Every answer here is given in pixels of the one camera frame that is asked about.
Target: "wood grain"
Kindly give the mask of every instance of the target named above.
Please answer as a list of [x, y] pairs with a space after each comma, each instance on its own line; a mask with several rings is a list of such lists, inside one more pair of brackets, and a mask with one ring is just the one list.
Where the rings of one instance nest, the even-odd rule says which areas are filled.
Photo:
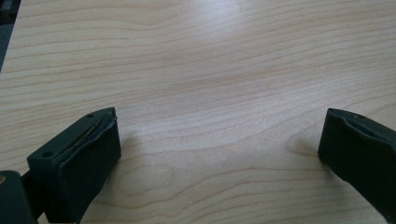
[[22, 1], [0, 169], [115, 106], [83, 223], [385, 223], [317, 148], [328, 107], [396, 129], [395, 21], [393, 0]]

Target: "light wood surface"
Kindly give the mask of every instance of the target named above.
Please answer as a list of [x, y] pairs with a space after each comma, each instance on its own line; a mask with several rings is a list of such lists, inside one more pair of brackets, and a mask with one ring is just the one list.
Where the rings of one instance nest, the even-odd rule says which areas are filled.
[[0, 169], [115, 106], [83, 223], [385, 223], [317, 150], [328, 107], [396, 129], [395, 21], [394, 0], [22, 1]]

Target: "wooden table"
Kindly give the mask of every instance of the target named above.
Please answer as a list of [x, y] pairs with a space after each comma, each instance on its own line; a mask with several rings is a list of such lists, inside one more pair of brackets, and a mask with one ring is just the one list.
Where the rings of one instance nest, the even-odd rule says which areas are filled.
[[392, 0], [23, 1], [0, 169], [115, 106], [83, 223], [385, 223], [317, 150], [328, 107], [396, 129], [395, 21]]

